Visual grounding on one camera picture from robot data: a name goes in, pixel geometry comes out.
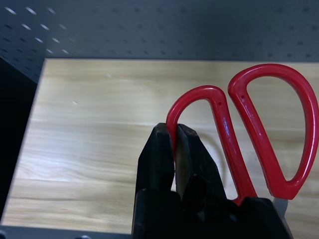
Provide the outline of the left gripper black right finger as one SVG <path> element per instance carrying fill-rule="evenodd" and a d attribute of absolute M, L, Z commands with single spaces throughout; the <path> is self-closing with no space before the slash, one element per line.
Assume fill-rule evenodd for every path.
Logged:
<path fill-rule="evenodd" d="M 183 202 L 202 202 L 211 195 L 227 199 L 216 163 L 197 132 L 184 124 L 177 125 L 175 166 Z"/>

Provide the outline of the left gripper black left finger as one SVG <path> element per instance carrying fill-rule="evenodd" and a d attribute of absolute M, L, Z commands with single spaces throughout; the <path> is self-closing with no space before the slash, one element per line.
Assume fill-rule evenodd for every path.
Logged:
<path fill-rule="evenodd" d="M 171 194 L 174 161 L 170 134 L 165 123 L 158 123 L 138 159 L 135 195 L 142 190 Z"/>

